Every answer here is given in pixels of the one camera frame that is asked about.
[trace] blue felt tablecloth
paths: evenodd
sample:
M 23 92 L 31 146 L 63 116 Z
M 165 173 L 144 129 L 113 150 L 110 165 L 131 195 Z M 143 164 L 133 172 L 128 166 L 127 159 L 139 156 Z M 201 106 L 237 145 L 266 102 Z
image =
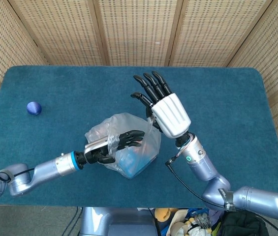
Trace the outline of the blue felt tablecloth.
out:
M 113 114 L 145 117 L 145 108 L 130 98 L 143 91 L 134 74 L 157 70 L 180 98 L 217 170 L 236 190 L 243 185 L 278 192 L 278 138 L 262 78 L 252 68 L 17 66 L 9 69 L 0 89 L 0 169 L 13 163 L 29 167 L 62 152 L 84 149 L 84 134 Z M 42 113 L 27 113 L 30 101 Z M 200 207 L 164 163 L 177 150 L 162 135 L 157 159 L 128 180 L 100 164 L 46 183 L 31 193 L 0 204 Z M 198 181 L 184 159 L 174 169 L 199 194 Z

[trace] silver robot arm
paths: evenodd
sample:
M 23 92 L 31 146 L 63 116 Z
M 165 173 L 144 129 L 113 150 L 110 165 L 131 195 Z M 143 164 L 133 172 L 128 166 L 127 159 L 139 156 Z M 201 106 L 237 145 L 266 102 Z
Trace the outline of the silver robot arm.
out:
M 139 99 L 146 106 L 147 117 L 154 119 L 156 128 L 168 138 L 176 139 L 176 147 L 180 151 L 166 165 L 169 167 L 178 156 L 183 156 L 195 176 L 208 182 L 202 199 L 210 209 L 248 210 L 278 219 L 278 193 L 247 186 L 231 191 L 229 181 L 217 172 L 198 138 L 188 132 L 191 121 L 179 98 L 171 92 L 161 75 L 156 71 L 152 74 L 154 77 L 144 73 L 150 84 L 144 78 L 134 76 L 151 99 L 138 92 L 131 97 Z
M 131 130 L 119 136 L 117 151 L 130 146 L 140 146 L 144 132 Z M 108 155 L 108 137 L 101 138 L 85 146 L 83 152 L 73 151 L 37 165 L 32 178 L 26 164 L 14 164 L 0 171 L 0 196 L 8 186 L 13 197 L 26 194 L 37 186 L 83 169 L 87 163 L 108 164 L 115 162 Z

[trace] floor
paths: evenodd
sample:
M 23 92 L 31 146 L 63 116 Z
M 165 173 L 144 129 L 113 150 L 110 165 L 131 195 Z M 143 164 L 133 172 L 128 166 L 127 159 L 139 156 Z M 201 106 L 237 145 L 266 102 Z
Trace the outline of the floor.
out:
M 58 206 L 0 206 L 0 235 L 4 236 L 60 236 L 76 211 L 76 207 Z M 268 218 L 278 227 L 278 221 Z M 80 219 L 72 230 L 78 234 Z M 268 225 L 269 235 L 278 232 Z

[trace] white robotic hand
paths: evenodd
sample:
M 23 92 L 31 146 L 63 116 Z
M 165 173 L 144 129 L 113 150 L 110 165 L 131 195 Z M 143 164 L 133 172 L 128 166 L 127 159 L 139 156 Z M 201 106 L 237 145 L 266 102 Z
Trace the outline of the white robotic hand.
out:
M 163 77 L 156 71 L 152 71 L 152 74 L 155 78 L 148 73 L 143 74 L 151 85 L 142 77 L 134 76 L 151 99 L 138 92 L 131 97 L 139 99 L 147 107 L 147 117 L 155 118 L 155 127 L 170 139 L 179 138 L 188 131 L 191 120 Z

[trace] plastic bag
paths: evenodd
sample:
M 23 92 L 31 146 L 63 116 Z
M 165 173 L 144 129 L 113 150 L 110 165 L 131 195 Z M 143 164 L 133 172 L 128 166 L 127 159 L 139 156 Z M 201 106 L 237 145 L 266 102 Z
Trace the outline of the plastic bag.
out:
M 113 156 L 116 162 L 104 166 L 131 179 L 143 171 L 159 153 L 160 132 L 153 127 L 152 123 L 151 120 L 145 121 L 129 113 L 116 114 L 94 126 L 85 137 L 91 143 L 108 136 L 109 155 Z M 126 147 L 116 152 L 119 135 L 130 130 L 145 132 L 141 146 Z

